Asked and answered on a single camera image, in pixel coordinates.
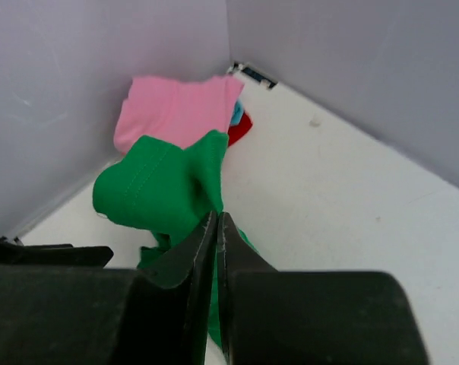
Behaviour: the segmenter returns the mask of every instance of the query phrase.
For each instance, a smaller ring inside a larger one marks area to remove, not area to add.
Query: cloth
[[[210,130],[226,133],[242,89],[243,83],[231,75],[189,83],[134,78],[116,124],[115,147],[126,154],[142,135],[149,135],[187,148]]]
[[[243,109],[243,105],[239,100],[237,100],[235,104],[235,109],[233,110],[233,116],[231,117],[231,122],[229,123],[229,125],[238,125],[239,121],[243,116],[243,112],[245,112],[245,110]]]
[[[253,126],[252,120],[250,119],[248,114],[246,114],[246,112],[244,112],[243,116],[242,116],[242,119],[239,122],[239,124],[229,127],[229,130],[228,130],[228,136],[229,136],[228,147],[231,146],[232,144],[236,143],[244,135],[246,135],[246,133],[248,133],[248,131],[252,128],[252,126]]]
[[[116,224],[151,230],[159,243],[156,249],[141,250],[140,268],[185,239],[209,211],[223,210],[221,164],[227,143],[228,136],[218,131],[185,150],[142,136],[122,161],[98,176],[93,188],[96,212]],[[242,237],[248,242],[244,233]],[[221,346],[217,270],[208,327]]]

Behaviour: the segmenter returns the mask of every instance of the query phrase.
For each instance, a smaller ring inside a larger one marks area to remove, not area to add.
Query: blue cloth
[[[244,111],[245,110],[243,109],[243,105],[239,100],[237,100],[235,104],[235,109],[233,110],[233,116],[231,117],[231,123],[229,125],[238,125],[239,121],[243,116]]]

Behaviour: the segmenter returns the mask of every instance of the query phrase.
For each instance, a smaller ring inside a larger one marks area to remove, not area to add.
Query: black object
[[[428,363],[390,275],[277,271],[211,212],[144,270],[0,265],[0,364],[203,364],[215,255],[229,363]]]
[[[217,245],[228,363],[428,363],[407,297],[390,275],[278,272],[243,241],[227,213]]]
[[[0,238],[2,265],[64,265],[104,267],[113,257],[106,246],[73,247],[70,244],[18,246]]]
[[[216,227],[143,271],[0,265],[0,364],[203,364]]]

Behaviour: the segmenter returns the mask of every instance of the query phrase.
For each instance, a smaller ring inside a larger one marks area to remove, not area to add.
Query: red cloth
[[[246,112],[243,113],[241,120],[239,121],[238,125],[232,125],[228,129],[228,147],[235,142],[237,142],[241,137],[243,137],[248,131],[252,128],[252,120],[246,114]]]

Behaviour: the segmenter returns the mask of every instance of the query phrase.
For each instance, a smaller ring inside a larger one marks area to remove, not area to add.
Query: gray partition
[[[202,79],[229,62],[224,0],[1,0],[0,234],[116,155],[132,75]]]
[[[459,0],[228,0],[250,61],[459,186]]]

